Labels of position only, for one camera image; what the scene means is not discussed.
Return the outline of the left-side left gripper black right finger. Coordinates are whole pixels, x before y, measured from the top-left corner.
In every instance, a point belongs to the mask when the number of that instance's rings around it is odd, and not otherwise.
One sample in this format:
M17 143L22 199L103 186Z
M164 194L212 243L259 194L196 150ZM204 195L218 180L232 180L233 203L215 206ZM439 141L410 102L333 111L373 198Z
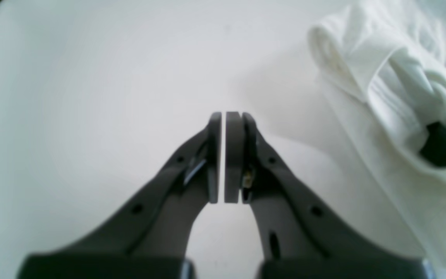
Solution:
M225 202L250 205L264 261L259 279L434 279L423 258L357 233L299 180L249 113L225 115Z

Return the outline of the left-side left gripper black left finger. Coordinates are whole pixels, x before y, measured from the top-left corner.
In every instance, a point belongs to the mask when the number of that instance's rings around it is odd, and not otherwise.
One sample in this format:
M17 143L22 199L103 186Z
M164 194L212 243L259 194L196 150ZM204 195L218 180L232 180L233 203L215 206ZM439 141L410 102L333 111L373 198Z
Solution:
M19 279L195 279L186 257L192 226L218 201L222 115L182 144L117 212L82 239L33 254Z

